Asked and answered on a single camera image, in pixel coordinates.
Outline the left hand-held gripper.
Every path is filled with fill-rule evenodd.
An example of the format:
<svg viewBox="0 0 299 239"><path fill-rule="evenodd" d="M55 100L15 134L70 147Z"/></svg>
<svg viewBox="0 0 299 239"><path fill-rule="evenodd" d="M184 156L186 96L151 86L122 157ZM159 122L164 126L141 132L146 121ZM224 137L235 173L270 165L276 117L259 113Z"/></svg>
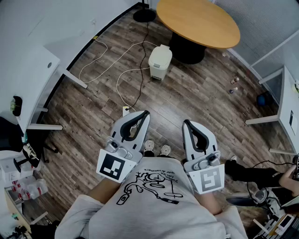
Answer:
<svg viewBox="0 0 299 239"><path fill-rule="evenodd" d="M105 149L100 150L96 173L117 183L123 182L142 159L141 149L149 123L150 113L147 110L132 112L118 119L111 131L113 138L109 137ZM131 137L130 129L136 124L135 134Z"/></svg>

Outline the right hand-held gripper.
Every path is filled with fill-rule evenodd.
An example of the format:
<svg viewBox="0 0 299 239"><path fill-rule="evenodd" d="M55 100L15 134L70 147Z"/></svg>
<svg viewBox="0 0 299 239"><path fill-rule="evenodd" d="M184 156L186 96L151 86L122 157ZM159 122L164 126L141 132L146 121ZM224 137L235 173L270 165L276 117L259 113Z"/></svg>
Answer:
<svg viewBox="0 0 299 239"><path fill-rule="evenodd" d="M206 194L224 188L225 167L220 163L215 135L200 123L184 120L184 169L194 190Z"/></svg>

